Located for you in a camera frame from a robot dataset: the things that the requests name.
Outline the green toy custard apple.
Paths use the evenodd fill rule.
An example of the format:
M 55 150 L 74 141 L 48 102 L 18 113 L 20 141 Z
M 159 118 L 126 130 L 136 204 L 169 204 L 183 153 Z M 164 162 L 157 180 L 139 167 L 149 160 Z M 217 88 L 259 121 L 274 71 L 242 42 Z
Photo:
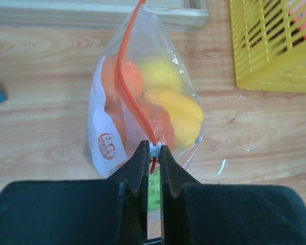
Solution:
M 156 169 L 149 175 L 148 183 L 148 210 L 149 212 L 160 209 L 160 170 Z

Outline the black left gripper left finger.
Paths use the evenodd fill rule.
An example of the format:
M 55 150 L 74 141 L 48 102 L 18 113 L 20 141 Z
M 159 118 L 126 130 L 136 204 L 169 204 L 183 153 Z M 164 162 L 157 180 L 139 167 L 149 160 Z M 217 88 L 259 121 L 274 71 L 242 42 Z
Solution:
M 144 244 L 149 144 L 107 179 L 16 181 L 0 192 L 0 244 Z

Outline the yellow toy lemon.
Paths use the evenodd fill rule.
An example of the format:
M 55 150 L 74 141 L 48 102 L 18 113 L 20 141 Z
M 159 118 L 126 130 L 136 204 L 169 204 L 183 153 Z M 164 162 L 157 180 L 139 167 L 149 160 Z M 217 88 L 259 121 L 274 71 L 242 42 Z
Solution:
M 142 73 L 143 88 L 170 89 L 180 92 L 183 81 L 177 66 L 170 60 L 161 57 L 147 57 L 139 63 Z

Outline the yellow toy bell pepper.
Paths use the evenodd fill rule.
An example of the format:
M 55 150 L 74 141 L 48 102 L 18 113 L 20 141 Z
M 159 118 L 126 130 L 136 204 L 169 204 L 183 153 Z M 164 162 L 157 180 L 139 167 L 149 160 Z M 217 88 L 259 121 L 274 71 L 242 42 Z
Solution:
M 195 144 L 201 131 L 204 114 L 194 99 L 163 88 L 150 89 L 144 97 L 169 113 L 174 128 L 175 150 L 186 150 Z

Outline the clear zip top bag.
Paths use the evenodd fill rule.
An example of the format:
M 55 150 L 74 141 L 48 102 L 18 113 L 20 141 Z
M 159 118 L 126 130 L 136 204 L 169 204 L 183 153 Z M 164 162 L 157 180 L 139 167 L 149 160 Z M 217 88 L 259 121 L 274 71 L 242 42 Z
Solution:
M 161 57 L 177 66 L 183 81 L 181 94 L 201 107 L 188 71 L 158 16 L 139 1 L 99 56 L 89 94 L 87 151 L 98 173 L 109 177 L 134 154 L 139 143 L 169 147 L 176 162 L 187 167 L 199 148 L 174 149 L 174 128 L 169 113 L 144 97 L 139 63 L 147 57 Z

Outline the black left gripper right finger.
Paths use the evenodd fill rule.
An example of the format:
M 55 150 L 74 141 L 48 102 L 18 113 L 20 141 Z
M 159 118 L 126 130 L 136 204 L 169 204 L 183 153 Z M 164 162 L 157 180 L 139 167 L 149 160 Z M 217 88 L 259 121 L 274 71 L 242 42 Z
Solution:
M 291 188 L 202 184 L 160 153 L 162 244 L 306 244 L 306 206 Z

